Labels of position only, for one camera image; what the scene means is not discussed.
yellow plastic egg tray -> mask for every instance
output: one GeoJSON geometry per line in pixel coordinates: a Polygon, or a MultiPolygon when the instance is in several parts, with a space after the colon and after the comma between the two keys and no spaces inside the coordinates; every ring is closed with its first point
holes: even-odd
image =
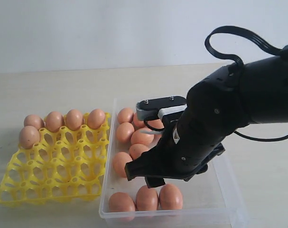
{"type": "Polygon", "coordinates": [[[47,201],[69,202],[73,198],[95,199],[102,191],[107,147],[109,113],[96,130],[87,123],[77,131],[66,126],[52,133],[41,128],[40,142],[32,149],[13,154],[0,184],[0,203],[45,204],[47,201]]]}

